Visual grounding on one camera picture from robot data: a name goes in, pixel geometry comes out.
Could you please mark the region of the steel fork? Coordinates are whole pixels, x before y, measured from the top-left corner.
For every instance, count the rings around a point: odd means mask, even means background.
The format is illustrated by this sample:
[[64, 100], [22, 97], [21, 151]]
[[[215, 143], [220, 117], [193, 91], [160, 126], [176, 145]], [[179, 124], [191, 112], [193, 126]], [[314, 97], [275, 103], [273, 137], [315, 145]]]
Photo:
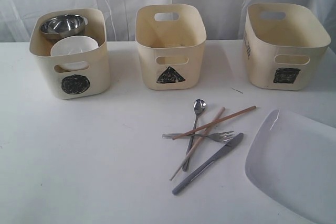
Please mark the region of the steel fork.
[[[234, 137], [233, 135], [234, 131], [227, 131], [227, 132], [219, 132], [219, 133], [213, 133], [213, 134], [209, 134], [209, 135], [205, 135], [205, 134], [189, 134], [187, 135], [187, 137], [205, 137], [205, 138], [209, 138], [215, 142], [224, 142], [226, 140], [230, 140]], [[173, 138], [175, 136], [178, 136], [179, 133], [169, 133], [169, 134], [163, 134], [162, 137], [163, 138]]]

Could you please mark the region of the wooden chopstick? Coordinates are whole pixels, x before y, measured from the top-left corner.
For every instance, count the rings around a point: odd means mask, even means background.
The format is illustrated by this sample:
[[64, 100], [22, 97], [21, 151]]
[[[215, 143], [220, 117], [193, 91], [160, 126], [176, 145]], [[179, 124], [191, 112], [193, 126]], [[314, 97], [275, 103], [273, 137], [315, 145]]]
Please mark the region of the wooden chopstick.
[[[225, 108], [222, 107], [220, 109], [220, 111], [218, 112], [218, 114], [216, 115], [216, 117], [212, 120], [212, 123], [214, 123], [216, 120], [220, 119], [221, 115], [223, 114], [223, 112], [225, 111]], [[211, 126], [208, 126], [203, 132], [202, 134], [207, 135], [211, 129], [213, 127], [213, 124]], [[185, 158], [182, 160], [182, 163], [180, 164], [180, 166], [177, 168], [177, 170], [175, 171], [175, 173], [173, 174], [173, 176], [170, 178], [170, 181], [172, 181], [174, 179], [174, 177], [178, 174], [178, 172], [180, 171], [180, 169], [183, 167], [183, 165], [185, 164], [185, 162], [193, 155], [193, 153], [195, 152], [195, 150], [197, 149], [197, 147], [200, 145], [200, 143], [202, 142], [202, 140], [204, 139], [204, 137], [199, 137], [197, 139], [197, 141], [194, 143], [194, 145], [192, 146], [192, 148], [190, 149], [189, 152], [187, 152], [187, 155], [185, 156]]]
[[173, 139], [173, 140], [176, 140], [176, 139], [179, 139], [179, 138], [188, 136], [188, 135], [190, 135], [190, 134], [193, 134], [193, 133], [198, 132], [198, 131], [203, 130], [203, 129], [207, 129], [207, 128], [209, 128], [209, 127], [211, 127], [211, 126], [214, 126], [214, 125], [216, 125], [216, 124], [218, 124], [218, 123], [220, 123], [220, 122], [223, 122], [223, 121], [232, 119], [232, 118], [234, 118], [234, 117], [236, 117], [236, 116], [242, 115], [242, 114], [244, 114], [244, 113], [250, 112], [250, 111], [255, 110], [255, 109], [257, 109], [257, 107], [256, 107], [255, 105], [254, 105], [254, 106], [251, 106], [251, 107], [249, 107], [249, 108], [243, 109], [243, 110], [238, 111], [238, 112], [236, 112], [236, 113], [233, 113], [233, 114], [230, 114], [230, 115], [225, 116], [225, 117], [223, 117], [223, 118], [220, 118], [220, 119], [217, 119], [217, 120], [215, 120], [215, 121], [212, 121], [211, 123], [208, 123], [208, 124], [202, 125], [202, 126], [200, 126], [200, 127], [197, 127], [197, 128], [195, 128], [195, 129], [190, 130], [190, 131], [188, 131], [188, 132], [185, 132], [185, 133], [183, 133], [183, 134], [179, 134], [179, 135], [173, 137], [172, 139]]

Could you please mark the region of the white plastic bowl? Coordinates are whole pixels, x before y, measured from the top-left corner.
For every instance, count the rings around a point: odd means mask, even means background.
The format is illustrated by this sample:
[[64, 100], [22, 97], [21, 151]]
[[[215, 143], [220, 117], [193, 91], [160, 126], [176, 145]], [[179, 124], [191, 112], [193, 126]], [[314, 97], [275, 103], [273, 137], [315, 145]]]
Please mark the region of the white plastic bowl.
[[[56, 42], [51, 48], [50, 55], [62, 56], [89, 52], [99, 47], [98, 42], [88, 36], [71, 36]], [[67, 71], [83, 70], [89, 67], [86, 61], [61, 64], [60, 67]]]

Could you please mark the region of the stainless steel bowl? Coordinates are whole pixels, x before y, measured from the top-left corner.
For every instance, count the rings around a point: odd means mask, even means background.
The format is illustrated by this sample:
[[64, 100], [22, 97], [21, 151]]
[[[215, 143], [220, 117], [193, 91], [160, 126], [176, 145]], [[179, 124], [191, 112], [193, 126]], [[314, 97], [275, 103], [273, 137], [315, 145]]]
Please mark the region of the stainless steel bowl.
[[40, 25], [41, 34], [48, 40], [61, 40], [82, 35], [88, 20], [78, 14], [63, 14], [50, 18]]

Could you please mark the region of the steel teaspoon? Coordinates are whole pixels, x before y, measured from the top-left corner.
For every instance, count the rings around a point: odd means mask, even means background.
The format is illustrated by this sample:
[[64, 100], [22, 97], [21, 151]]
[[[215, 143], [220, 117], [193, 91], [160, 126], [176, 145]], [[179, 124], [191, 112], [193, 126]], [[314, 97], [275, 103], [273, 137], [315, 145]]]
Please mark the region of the steel teaspoon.
[[[203, 99], [197, 99], [195, 102], [194, 102], [194, 105], [193, 105], [193, 109], [194, 109], [194, 113], [196, 115], [196, 119], [194, 121], [194, 126], [193, 128], [195, 129], [197, 127], [197, 121], [199, 119], [199, 117], [202, 115], [202, 113], [205, 111], [206, 109], [206, 102], [203, 100]], [[188, 154], [188, 152], [190, 151], [190, 149], [192, 148], [193, 146], [193, 141], [194, 141], [194, 137], [191, 136], [190, 137], [190, 140], [189, 140], [189, 143], [188, 143], [188, 147], [187, 147], [187, 151], [186, 153]], [[189, 162], [190, 162], [190, 159], [188, 159], [183, 167], [182, 167], [182, 171], [186, 172], [188, 171], [188, 168], [189, 168]]]

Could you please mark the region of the cream bin with triangle mark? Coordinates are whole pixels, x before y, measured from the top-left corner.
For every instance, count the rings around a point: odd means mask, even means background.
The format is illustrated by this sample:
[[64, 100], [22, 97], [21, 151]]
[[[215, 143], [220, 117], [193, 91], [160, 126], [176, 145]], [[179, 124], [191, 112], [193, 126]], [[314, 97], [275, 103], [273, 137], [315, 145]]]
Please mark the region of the cream bin with triangle mark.
[[206, 38], [201, 15], [192, 5], [140, 8], [135, 41], [145, 85], [152, 90], [195, 86], [201, 73]]

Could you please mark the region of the steel table knife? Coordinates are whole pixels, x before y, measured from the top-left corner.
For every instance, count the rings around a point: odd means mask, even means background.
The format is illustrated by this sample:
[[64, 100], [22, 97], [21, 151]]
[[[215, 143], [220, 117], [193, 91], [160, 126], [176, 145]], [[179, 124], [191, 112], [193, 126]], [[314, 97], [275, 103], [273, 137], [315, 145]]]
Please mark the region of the steel table knife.
[[244, 133], [239, 133], [227, 144], [225, 144], [221, 149], [219, 149], [213, 156], [211, 156], [206, 162], [204, 162], [200, 167], [188, 175], [181, 183], [179, 183], [173, 190], [172, 194], [174, 196], [181, 193], [192, 181], [194, 181], [202, 172], [214, 164], [217, 160], [229, 154], [234, 148], [236, 148], [243, 140]]

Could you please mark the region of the cream bin with circle mark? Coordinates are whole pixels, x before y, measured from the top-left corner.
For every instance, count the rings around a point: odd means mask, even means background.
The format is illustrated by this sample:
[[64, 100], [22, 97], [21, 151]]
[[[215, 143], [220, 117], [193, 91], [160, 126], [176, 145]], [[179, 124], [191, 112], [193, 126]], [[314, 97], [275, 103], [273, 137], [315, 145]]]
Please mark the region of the cream bin with circle mark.
[[[85, 35], [98, 43], [98, 48], [78, 54], [50, 55], [53, 42], [41, 33], [41, 25], [58, 15], [77, 14], [88, 20]], [[51, 93], [63, 100], [96, 95], [110, 86], [107, 34], [103, 13], [94, 8], [70, 9], [40, 16], [31, 34], [29, 51]]]

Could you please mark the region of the cream bin with square mark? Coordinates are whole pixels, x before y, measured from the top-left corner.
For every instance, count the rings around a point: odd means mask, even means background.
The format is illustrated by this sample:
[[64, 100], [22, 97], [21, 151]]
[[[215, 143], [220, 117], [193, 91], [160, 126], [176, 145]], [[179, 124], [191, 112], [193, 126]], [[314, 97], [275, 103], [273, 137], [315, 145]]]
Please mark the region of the cream bin with square mark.
[[330, 44], [328, 32], [304, 6], [256, 3], [247, 8], [244, 58], [249, 81], [257, 87], [305, 88]]

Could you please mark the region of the white square plate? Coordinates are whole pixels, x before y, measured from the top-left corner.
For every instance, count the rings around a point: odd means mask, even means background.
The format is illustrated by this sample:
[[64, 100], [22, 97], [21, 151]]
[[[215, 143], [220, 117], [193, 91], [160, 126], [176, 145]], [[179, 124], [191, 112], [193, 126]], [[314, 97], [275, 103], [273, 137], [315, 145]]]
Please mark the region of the white square plate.
[[313, 223], [335, 223], [335, 128], [272, 110], [251, 144], [245, 174], [295, 214]]

